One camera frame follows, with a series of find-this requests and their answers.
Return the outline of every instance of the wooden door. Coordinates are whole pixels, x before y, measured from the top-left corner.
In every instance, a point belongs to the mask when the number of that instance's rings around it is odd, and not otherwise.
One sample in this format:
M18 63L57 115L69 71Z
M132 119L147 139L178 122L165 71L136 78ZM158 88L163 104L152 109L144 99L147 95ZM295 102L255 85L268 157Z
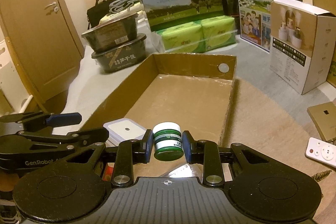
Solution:
M5 36L42 102L66 90L78 73L83 48L66 15L64 0L0 0Z

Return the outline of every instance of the white jar lid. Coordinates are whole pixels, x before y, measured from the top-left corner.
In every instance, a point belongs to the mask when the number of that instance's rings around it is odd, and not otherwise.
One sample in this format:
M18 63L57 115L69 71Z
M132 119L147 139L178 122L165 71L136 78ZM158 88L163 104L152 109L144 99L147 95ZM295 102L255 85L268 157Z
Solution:
M153 128L153 133L157 133L161 130L165 130L165 129L173 129L176 131L179 131L179 133L181 133L181 128L177 123L174 122L162 122L157 124L156 126L154 126Z

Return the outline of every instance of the door frame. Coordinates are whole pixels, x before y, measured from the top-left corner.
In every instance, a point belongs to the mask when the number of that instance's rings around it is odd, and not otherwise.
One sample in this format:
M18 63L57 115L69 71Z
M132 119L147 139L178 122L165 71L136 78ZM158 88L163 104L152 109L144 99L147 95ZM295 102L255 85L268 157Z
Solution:
M64 20L68 26L69 32L73 38L73 41L76 45L76 48L80 54L80 56L83 58L84 57L84 47L83 44L78 36L78 33L75 29L75 26L72 22L70 13L68 11L68 7L65 3L65 0L57 0L59 7L61 8ZM0 11L0 27L2 29L2 32L5 36L5 41L8 47L8 50L10 52L11 58L13 60L13 63L17 69L17 72L25 86L25 88L27 89L28 93L30 93L31 95L33 95L33 97L35 98L36 102L38 103L38 105L41 107L41 109L44 109L43 104L45 103L45 100L40 96L37 88L34 86L33 82L29 79L28 74L25 72L23 66L21 65L20 61L17 58L17 54L14 50L14 47L11 44L11 39L8 35L7 29L6 29L6 24L4 23L4 21L2 20L2 14Z

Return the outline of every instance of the cardboard box tray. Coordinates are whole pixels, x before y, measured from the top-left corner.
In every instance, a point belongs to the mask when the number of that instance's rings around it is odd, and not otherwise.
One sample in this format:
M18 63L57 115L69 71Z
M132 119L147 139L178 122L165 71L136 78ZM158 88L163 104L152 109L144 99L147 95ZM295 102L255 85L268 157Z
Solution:
M228 72L219 70L227 64ZM129 118L145 128L176 122L195 140L221 144L230 108L236 57L204 54L153 54L95 110L82 129ZM134 177L158 177L185 162L158 161L134 166Z

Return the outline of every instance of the black circular pad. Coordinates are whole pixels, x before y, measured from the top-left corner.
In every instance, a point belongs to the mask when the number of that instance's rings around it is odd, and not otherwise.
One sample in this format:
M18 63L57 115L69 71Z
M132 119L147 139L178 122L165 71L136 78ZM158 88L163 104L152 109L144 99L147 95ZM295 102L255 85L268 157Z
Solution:
M321 201L319 185L291 168L285 172L267 168L243 172L232 181L228 192L242 213L270 223L308 219Z
M269 198L286 199L296 194L297 186L289 179L271 177L259 182L259 190Z
M60 175L55 176L40 172L42 169L22 177L13 191L18 209L29 219L70 221L91 212L105 196L105 184L94 173L57 172Z
M65 198L71 195L77 188L76 182L63 176L55 176L42 180L37 186L39 193L46 198Z

